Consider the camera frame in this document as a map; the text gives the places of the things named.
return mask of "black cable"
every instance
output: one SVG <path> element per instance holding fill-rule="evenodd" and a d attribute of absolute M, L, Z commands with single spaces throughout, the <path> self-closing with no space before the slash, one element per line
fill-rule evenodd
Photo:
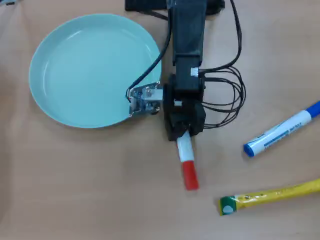
<path fill-rule="evenodd" d="M 158 18 L 158 19 L 162 19 L 162 20 L 168 21 L 168 17 L 167 16 L 162 15 L 161 13 L 156 12 L 156 11 L 147 10 L 147 11 L 138 11 L 138 13 L 149 15 L 149 16 L 152 16 L 152 17 L 155 17 L 155 18 Z"/>
<path fill-rule="evenodd" d="M 246 86 L 242 80 L 241 73 L 239 72 L 238 69 L 231 66 L 231 67 L 224 69 L 224 70 L 218 70 L 218 71 L 216 71 L 216 73 L 232 74 L 237 77 L 239 83 L 233 82 L 231 80 L 228 80 L 228 79 L 222 78 L 222 77 L 206 77 L 206 78 L 204 78 L 204 80 L 206 82 L 229 84 L 230 86 L 232 86 L 232 89 L 233 89 L 233 101 L 230 103 L 213 104 L 213 103 L 209 103 L 209 102 L 202 102 L 202 105 L 205 109 L 208 109 L 208 110 L 211 110 L 214 112 L 218 112 L 218 113 L 227 114 L 226 117 L 219 123 L 215 123 L 215 124 L 206 123 L 204 125 L 204 129 L 221 128 L 221 127 L 231 123 L 232 121 L 234 121 L 237 118 L 239 111 L 242 108 L 242 106 L 244 105 L 246 98 L 247 98 L 247 89 L 246 89 Z M 230 109 L 219 108 L 219 107 L 227 107 L 230 105 L 231 105 Z"/>
<path fill-rule="evenodd" d="M 170 43 L 170 39 L 171 39 L 171 31 L 172 31 L 172 25 L 171 25 L 171 11 L 170 9 L 168 9 L 168 27 L 167 27 L 167 36 L 166 36 L 166 39 L 165 39 L 165 42 L 164 42 L 164 47 L 163 49 L 161 50 L 159 56 L 157 57 L 157 59 L 153 62 L 153 64 L 137 79 L 135 80 L 127 89 L 126 91 L 126 98 L 128 99 L 129 102 L 130 101 L 130 96 L 129 96 L 129 91 L 134 88 L 136 85 L 138 85 L 139 83 L 141 83 L 141 81 L 146 77 L 148 76 L 151 71 L 158 65 L 158 63 L 161 61 L 161 59 L 164 57 L 167 49 L 168 49 L 168 46 L 169 46 L 169 43 Z"/>
<path fill-rule="evenodd" d="M 239 59 L 239 57 L 241 55 L 241 51 L 242 51 L 242 30 L 241 30 L 238 11 L 237 11 L 235 2 L 234 2 L 234 0 L 230 0 L 230 2 L 231 2 L 232 10 L 233 10 L 233 13 L 234 13 L 236 34 L 237 34 L 237 40 L 238 40 L 237 54 L 236 54 L 235 58 L 231 62 L 229 62 L 229 63 L 227 63 L 225 65 L 218 66 L 218 67 L 215 67 L 215 68 L 199 69 L 200 76 L 204 76 L 205 74 L 208 74 L 208 73 L 214 73 L 215 71 L 226 69 L 226 68 L 229 68 L 229 67 L 233 66 L 238 61 L 238 59 Z"/>

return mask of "plate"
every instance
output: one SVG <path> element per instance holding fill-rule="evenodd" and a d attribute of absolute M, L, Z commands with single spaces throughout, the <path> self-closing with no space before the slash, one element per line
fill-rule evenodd
<path fill-rule="evenodd" d="M 101 128 L 129 117 L 126 90 L 158 57 L 152 36 L 123 16 L 92 14 L 51 32 L 34 53 L 31 94 L 54 120 Z M 161 62 L 141 85 L 159 81 Z"/>

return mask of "whiteboard marker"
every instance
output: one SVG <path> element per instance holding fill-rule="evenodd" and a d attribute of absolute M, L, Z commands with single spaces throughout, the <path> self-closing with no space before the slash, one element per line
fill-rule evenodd
<path fill-rule="evenodd" d="M 192 141 L 189 131 L 186 131 L 182 137 L 176 140 L 179 158 L 182 165 L 182 174 L 185 188 L 188 191 L 197 190 L 199 183 L 195 168 L 195 155 L 192 148 Z"/>
<path fill-rule="evenodd" d="M 310 123 L 319 114 L 320 101 L 245 144 L 243 146 L 244 152 L 249 157 L 258 155 L 271 145 Z"/>

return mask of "table surface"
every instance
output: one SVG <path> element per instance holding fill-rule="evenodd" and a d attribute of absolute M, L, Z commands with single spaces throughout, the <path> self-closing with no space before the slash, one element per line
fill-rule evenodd
<path fill-rule="evenodd" d="M 226 127 L 194 138 L 200 190 L 186 192 L 176 145 L 161 115 L 104 129 L 75 129 L 47 117 L 28 85 L 41 40 L 72 18 L 113 13 L 144 26 L 161 47 L 166 22 L 124 11 L 123 0 L 22 0 L 0 7 L 1 240 L 319 239 L 320 195 L 220 217 L 216 200 L 313 180 L 320 175 L 320 122 L 254 159 L 242 145 L 319 100 L 320 1 L 236 1 L 243 53 L 236 64 L 248 98 Z M 163 78 L 172 71 L 171 49 Z M 205 25 L 202 67 L 237 51 L 229 1 Z M 223 102 L 231 89 L 208 84 Z M 208 122 L 220 115 L 209 113 Z"/>

